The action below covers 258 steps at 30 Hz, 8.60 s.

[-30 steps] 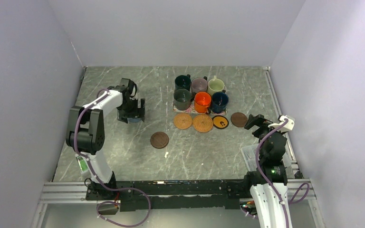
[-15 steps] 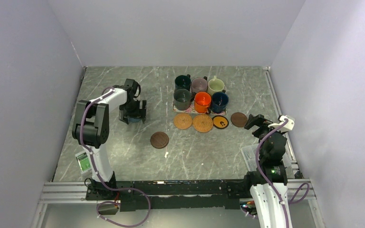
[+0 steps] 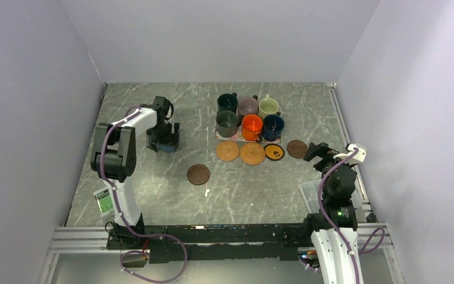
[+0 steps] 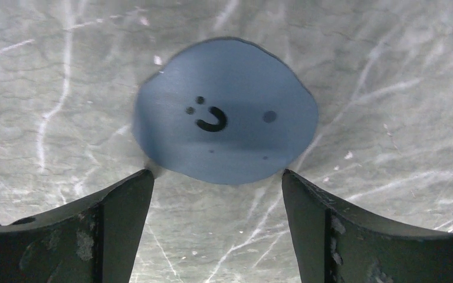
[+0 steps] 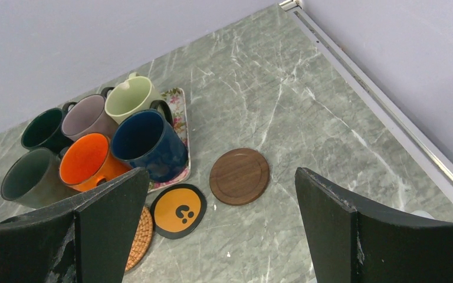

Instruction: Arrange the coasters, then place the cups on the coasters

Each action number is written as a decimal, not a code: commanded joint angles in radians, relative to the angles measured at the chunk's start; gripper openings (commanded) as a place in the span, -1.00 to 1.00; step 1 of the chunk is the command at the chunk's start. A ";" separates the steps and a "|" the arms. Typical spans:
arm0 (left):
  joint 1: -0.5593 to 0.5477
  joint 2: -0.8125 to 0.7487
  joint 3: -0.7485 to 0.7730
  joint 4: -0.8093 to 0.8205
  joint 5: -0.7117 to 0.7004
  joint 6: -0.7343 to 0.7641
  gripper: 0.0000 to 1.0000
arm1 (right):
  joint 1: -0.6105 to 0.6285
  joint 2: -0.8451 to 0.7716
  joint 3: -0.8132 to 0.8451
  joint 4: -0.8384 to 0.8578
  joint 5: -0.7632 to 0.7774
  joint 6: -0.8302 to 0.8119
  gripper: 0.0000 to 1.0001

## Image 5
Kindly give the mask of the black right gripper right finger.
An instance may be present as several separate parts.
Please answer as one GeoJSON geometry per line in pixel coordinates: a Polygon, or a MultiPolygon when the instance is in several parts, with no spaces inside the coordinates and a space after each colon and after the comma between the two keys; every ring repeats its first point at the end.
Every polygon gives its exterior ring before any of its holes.
{"type": "Polygon", "coordinates": [[[318,282],[453,282],[453,223],[406,213],[299,167],[295,186],[318,282]]]}

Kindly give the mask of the dark wooden coaster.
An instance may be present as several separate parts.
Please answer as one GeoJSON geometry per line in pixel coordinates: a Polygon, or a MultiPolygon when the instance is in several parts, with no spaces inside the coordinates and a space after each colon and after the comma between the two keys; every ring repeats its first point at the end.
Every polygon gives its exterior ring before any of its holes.
{"type": "Polygon", "coordinates": [[[250,148],[237,148],[224,153],[212,166],[209,186],[222,203],[241,206],[258,199],[270,182],[266,158],[250,148]]]}

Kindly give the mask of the orange black round coaster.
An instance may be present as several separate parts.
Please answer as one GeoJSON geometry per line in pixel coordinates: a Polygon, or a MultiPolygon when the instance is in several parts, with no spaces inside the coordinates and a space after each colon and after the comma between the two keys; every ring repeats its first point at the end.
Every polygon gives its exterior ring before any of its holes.
{"type": "Polygon", "coordinates": [[[196,186],[173,185],[163,190],[150,207],[155,231],[168,239],[183,238],[200,224],[206,207],[206,197],[196,186]]]}

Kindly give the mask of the navy blue mug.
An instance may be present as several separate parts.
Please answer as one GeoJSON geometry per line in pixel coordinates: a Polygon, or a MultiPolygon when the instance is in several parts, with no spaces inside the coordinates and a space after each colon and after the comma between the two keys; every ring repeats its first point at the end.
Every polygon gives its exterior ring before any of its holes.
{"type": "Polygon", "coordinates": [[[168,182],[185,170],[188,148],[173,128],[172,112],[164,100],[126,118],[111,142],[112,155],[128,167],[142,167],[150,179],[168,182]]]}

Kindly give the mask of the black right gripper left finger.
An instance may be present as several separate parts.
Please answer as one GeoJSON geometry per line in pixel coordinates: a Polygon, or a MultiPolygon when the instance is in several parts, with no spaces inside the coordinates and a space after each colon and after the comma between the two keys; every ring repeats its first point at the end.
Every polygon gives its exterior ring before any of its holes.
{"type": "Polygon", "coordinates": [[[148,187],[136,168],[0,222],[0,282],[121,282],[148,187]]]}

